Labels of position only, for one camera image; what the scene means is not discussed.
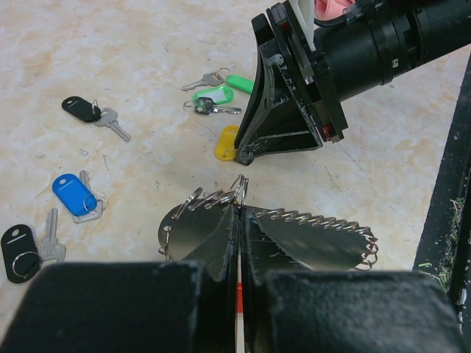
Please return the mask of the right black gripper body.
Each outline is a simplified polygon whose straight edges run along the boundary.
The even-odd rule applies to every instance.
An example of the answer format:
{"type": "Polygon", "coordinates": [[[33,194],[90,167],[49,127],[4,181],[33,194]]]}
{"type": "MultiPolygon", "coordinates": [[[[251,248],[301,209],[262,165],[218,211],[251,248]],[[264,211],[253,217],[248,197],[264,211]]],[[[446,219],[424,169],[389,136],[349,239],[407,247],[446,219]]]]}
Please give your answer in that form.
{"type": "Polygon", "coordinates": [[[275,42],[292,58],[296,86],[322,142],[338,142],[348,127],[325,53],[316,43],[314,1],[277,3],[252,19],[258,47],[275,42]]]}

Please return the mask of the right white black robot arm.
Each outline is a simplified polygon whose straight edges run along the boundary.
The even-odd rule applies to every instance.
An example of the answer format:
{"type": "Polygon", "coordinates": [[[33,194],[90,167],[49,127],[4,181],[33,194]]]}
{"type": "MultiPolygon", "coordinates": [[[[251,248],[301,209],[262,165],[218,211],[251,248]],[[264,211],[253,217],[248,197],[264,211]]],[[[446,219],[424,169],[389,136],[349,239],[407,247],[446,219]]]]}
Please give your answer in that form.
{"type": "Polygon", "coordinates": [[[357,1],[310,35],[294,6],[252,19],[255,85],[236,135],[243,165],[340,141],[343,101],[470,43],[468,1],[357,1]]]}

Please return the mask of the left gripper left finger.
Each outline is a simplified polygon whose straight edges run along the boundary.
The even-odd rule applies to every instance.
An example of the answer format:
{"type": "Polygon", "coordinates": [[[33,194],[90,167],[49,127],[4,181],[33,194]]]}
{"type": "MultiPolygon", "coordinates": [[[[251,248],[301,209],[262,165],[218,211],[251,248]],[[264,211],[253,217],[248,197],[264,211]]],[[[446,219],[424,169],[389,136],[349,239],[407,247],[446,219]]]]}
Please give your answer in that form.
{"type": "Polygon", "coordinates": [[[238,214],[191,205],[176,221],[179,352],[235,352],[238,214]]]}

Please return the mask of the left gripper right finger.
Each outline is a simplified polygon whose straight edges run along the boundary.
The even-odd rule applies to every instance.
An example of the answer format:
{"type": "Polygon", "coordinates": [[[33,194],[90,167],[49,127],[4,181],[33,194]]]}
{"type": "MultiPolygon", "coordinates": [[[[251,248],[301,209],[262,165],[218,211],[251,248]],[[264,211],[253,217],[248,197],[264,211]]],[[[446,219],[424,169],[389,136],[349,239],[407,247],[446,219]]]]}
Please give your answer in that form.
{"type": "Polygon", "coordinates": [[[252,208],[241,220],[246,351],[312,352],[310,274],[278,246],[252,208]]]}

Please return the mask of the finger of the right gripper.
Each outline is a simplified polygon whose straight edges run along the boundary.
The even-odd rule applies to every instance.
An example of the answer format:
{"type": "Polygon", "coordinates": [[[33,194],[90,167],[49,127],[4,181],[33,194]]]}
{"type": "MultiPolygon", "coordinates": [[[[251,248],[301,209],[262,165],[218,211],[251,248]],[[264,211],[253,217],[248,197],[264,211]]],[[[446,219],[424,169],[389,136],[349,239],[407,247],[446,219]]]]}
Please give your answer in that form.
{"type": "Polygon", "coordinates": [[[251,137],[236,149],[234,160],[242,165],[251,164],[255,158],[270,154],[313,151],[322,147],[309,131],[251,137]]]}
{"type": "Polygon", "coordinates": [[[286,59],[275,42],[258,47],[254,90],[235,139],[238,148],[251,137],[309,131],[322,141],[296,86],[292,58],[286,59]]]}

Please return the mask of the yellow tag key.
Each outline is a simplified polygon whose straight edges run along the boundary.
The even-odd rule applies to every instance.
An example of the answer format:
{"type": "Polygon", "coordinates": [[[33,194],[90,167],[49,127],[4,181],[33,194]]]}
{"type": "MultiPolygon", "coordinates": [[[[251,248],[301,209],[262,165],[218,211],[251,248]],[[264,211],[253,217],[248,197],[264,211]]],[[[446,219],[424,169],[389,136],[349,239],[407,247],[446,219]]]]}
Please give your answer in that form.
{"type": "Polygon", "coordinates": [[[235,139],[238,134],[238,126],[226,126],[219,137],[216,144],[214,154],[218,160],[231,161],[236,156],[237,148],[235,147],[235,139]]]}

